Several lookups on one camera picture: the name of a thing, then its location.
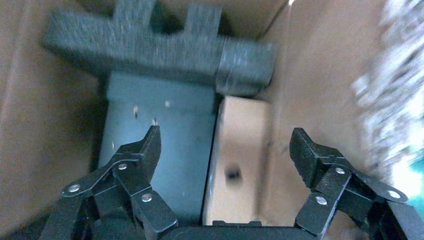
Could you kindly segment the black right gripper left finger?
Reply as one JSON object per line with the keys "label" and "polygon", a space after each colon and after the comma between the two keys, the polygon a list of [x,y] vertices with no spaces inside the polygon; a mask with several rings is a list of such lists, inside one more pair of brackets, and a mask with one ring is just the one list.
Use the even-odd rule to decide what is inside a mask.
{"label": "black right gripper left finger", "polygon": [[142,140],[121,145],[105,166],[65,186],[40,238],[89,240],[95,221],[118,208],[148,240],[175,228],[175,214],[151,186],[161,149],[160,127],[152,125]]}

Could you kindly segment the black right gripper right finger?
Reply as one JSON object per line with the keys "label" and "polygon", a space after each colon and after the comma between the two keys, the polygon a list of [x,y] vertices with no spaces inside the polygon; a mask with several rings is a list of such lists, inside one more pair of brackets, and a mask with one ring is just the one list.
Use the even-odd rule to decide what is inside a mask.
{"label": "black right gripper right finger", "polygon": [[321,240],[339,211],[371,240],[423,239],[423,219],[408,197],[354,168],[337,149],[315,143],[296,127],[289,155],[311,191],[295,218],[296,227]]}

